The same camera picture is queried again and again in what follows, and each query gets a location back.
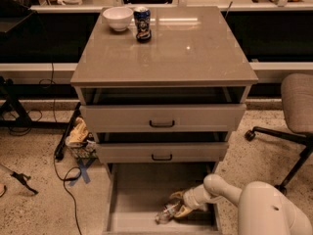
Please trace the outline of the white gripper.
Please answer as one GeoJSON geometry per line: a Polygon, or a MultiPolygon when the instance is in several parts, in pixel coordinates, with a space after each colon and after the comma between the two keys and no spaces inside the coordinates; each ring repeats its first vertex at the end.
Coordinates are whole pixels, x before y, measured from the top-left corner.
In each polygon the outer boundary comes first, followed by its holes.
{"type": "Polygon", "coordinates": [[[209,194],[204,189],[202,185],[172,193],[169,196],[170,200],[179,199],[184,201],[184,205],[180,207],[176,214],[175,218],[183,218],[189,215],[193,210],[200,209],[205,203],[209,200],[209,194]]]}

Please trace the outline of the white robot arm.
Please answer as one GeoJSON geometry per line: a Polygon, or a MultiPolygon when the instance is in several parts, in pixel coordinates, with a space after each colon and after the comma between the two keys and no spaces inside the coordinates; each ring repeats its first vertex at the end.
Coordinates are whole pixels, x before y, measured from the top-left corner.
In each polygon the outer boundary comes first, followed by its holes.
{"type": "Polygon", "coordinates": [[[170,195],[182,201],[176,218],[225,198],[238,208],[238,235],[313,235],[307,215],[272,185],[253,181],[243,189],[209,174],[203,184],[170,195]]]}

